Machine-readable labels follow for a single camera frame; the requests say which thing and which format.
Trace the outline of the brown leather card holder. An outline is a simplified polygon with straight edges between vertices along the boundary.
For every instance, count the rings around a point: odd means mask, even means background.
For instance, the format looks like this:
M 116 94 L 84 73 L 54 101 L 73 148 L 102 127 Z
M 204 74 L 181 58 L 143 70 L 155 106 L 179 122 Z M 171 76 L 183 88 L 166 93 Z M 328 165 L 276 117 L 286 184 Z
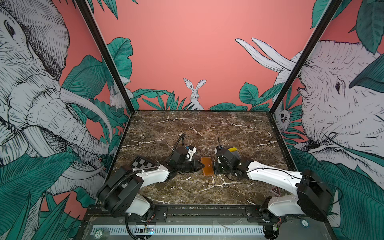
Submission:
M 213 176 L 214 173 L 214 164 L 211 157 L 202 157 L 201 163 L 204 165 L 202 171 L 204 176 Z

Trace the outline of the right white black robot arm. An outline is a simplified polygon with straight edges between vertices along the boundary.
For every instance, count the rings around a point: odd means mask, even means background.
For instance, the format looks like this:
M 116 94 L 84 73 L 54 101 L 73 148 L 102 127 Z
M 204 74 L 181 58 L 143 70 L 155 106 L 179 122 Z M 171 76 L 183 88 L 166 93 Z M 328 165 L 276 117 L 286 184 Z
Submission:
M 315 172 L 270 167 L 242 158 L 236 148 L 217 146 L 215 155 L 215 174 L 230 174 L 241 179 L 264 182 L 289 192 L 283 197 L 266 198 L 259 210 L 265 222 L 276 223 L 291 215 L 305 215 L 319 222 L 327 220 L 332 193 Z

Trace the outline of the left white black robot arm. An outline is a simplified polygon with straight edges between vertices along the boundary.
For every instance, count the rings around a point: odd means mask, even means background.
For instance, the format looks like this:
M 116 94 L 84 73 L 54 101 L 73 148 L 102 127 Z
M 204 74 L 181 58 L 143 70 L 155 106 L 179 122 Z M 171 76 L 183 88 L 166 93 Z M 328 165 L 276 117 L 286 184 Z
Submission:
M 120 167 L 98 190 L 101 208 L 114 218 L 124 214 L 149 217 L 152 204 L 139 195 L 140 189 L 167 182 L 177 174 L 195 173 L 204 168 L 194 146 L 177 147 L 163 162 L 152 163 L 137 156 L 132 165 Z

